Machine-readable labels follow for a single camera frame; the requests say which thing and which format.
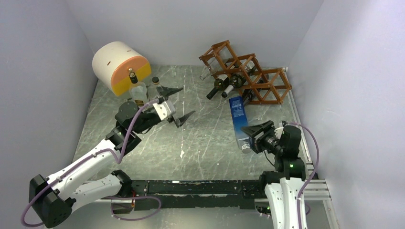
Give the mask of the blue glass bottle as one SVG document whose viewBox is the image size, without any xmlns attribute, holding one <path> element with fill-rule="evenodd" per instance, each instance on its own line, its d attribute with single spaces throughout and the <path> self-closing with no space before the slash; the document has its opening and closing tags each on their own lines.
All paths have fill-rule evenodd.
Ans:
<svg viewBox="0 0 405 229">
<path fill-rule="evenodd" d="M 252 151 L 249 136 L 241 130 L 242 127 L 248 126 L 242 97 L 237 96 L 230 98 L 229 105 L 238 148 L 243 154 L 249 154 Z"/>
</svg>

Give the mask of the round clear glass bottle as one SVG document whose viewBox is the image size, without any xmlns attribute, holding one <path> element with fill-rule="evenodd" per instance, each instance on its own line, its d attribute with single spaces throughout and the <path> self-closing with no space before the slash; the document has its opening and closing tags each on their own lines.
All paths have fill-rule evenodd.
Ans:
<svg viewBox="0 0 405 229">
<path fill-rule="evenodd" d="M 160 85 L 160 80 L 157 76 L 152 77 L 151 84 L 149 87 L 149 100 L 154 100 L 157 98 L 161 98 L 162 87 Z"/>
</svg>

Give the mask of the square clear whisky bottle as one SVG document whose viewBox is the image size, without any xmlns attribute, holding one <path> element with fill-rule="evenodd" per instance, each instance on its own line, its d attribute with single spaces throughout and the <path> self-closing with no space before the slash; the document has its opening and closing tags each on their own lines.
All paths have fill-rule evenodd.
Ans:
<svg viewBox="0 0 405 229">
<path fill-rule="evenodd" d="M 129 94 L 131 100 L 138 106 L 142 107 L 149 101 L 147 86 L 144 82 L 137 78 L 135 72 L 129 72 L 131 85 L 129 87 Z"/>
</svg>

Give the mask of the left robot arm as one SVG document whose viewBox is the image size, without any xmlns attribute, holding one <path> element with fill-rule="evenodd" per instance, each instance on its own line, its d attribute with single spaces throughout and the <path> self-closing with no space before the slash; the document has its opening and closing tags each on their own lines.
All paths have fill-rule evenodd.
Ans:
<svg viewBox="0 0 405 229">
<path fill-rule="evenodd" d="M 123 157 L 140 142 L 139 134 L 163 121 L 181 127 L 190 114 L 175 118 L 171 95 L 178 88 L 158 86 L 157 96 L 143 106 L 124 102 L 115 115 L 116 125 L 99 144 L 72 164 L 47 177 L 37 175 L 29 184 L 29 203 L 41 219 L 41 225 L 53 228 L 74 211 L 102 198 L 135 198 L 132 180 L 121 170 L 91 181 L 108 163 L 120 164 Z"/>
</svg>

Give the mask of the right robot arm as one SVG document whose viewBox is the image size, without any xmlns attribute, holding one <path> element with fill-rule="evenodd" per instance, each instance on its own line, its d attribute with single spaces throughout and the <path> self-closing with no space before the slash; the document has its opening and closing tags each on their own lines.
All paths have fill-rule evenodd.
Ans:
<svg viewBox="0 0 405 229">
<path fill-rule="evenodd" d="M 276 229 L 306 229 L 303 189 L 306 164 L 298 156 L 302 132 L 292 125 L 275 128 L 272 121 L 241 127 L 256 153 L 274 156 L 274 171 L 263 172 L 258 192 L 267 198 L 273 227 Z"/>
</svg>

